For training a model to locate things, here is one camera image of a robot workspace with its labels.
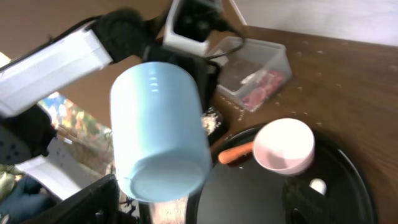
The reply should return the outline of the red snack wrapper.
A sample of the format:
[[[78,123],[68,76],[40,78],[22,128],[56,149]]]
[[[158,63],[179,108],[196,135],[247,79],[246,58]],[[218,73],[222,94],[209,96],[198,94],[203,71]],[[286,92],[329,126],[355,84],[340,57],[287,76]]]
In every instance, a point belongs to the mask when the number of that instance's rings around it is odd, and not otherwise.
[[[284,82],[283,73],[275,70],[265,71],[255,82],[255,88],[243,99],[243,104],[249,111],[254,111],[262,105]]]

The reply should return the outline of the pink bowl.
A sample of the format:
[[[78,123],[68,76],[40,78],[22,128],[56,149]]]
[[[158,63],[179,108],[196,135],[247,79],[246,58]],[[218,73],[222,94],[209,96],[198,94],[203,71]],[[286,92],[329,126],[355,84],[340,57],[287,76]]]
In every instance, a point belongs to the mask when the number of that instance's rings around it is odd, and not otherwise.
[[[315,157],[315,136],[304,122],[282,118],[266,124],[253,140],[252,154],[263,168],[281,175],[297,175]]]

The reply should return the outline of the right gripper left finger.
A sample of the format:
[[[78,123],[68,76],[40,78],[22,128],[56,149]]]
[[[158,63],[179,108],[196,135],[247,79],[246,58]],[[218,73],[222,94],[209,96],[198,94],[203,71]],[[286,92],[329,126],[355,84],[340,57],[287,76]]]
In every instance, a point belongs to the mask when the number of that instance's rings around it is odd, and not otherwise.
[[[108,174],[27,224],[112,224],[119,210],[119,186],[116,176]]]

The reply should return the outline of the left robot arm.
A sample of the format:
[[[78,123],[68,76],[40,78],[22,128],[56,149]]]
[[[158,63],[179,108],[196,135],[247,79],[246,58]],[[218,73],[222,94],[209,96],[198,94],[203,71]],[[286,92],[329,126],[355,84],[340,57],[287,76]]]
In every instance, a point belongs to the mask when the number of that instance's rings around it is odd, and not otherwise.
[[[193,79],[202,110],[209,108],[220,66],[184,50],[161,46],[165,17],[145,21],[133,9],[89,17],[1,68],[1,163],[49,154],[56,131],[38,102],[53,92],[135,55],[144,64],[175,65]]]

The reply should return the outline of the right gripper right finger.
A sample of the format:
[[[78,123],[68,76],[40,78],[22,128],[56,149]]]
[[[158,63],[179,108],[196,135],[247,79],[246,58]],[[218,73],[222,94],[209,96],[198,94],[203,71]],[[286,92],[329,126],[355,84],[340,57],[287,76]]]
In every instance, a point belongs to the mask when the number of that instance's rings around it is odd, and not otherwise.
[[[285,180],[282,204],[287,224],[348,223],[348,216],[330,199],[295,178]]]

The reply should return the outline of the light blue cup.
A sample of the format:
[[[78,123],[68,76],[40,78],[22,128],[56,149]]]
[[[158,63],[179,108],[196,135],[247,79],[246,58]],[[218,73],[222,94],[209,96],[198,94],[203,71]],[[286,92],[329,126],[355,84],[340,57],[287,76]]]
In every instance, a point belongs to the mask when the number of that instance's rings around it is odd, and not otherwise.
[[[135,65],[110,92],[116,178],[140,202],[180,199],[205,182],[212,160],[194,79],[165,62]]]

